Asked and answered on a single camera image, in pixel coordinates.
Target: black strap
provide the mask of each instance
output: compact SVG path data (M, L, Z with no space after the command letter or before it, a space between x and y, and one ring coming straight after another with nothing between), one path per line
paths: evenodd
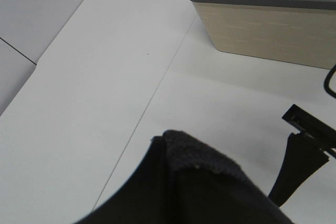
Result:
M329 157L304 134L290 134L286 154L269 198L281 206Z

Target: black clip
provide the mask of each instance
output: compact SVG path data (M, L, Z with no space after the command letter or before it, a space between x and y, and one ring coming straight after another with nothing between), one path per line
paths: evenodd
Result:
M336 158L336 131L295 104L283 115L300 133L288 137L285 157L269 198L281 206L295 190L329 160Z

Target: beige storage basket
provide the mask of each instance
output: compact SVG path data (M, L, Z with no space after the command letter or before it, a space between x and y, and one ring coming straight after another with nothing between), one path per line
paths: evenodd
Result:
M191 0L219 51L330 69L336 0Z

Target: black cable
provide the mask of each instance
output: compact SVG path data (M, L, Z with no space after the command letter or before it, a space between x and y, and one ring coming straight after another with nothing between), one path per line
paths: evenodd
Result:
M336 72L336 65L333 66L332 69L330 69L329 73L327 74L325 80L324 80L324 90L331 95L332 97L334 97L336 99L336 93L329 87L329 83L330 80L332 78L332 76L335 74Z

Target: white table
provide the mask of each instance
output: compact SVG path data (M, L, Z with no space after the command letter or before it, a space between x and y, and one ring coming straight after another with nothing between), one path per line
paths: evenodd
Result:
M108 199L150 138L184 130L267 194L296 103L336 127L326 70L217 51L188 0L85 0L0 117L3 223L72 223ZM282 207L333 223L336 162Z

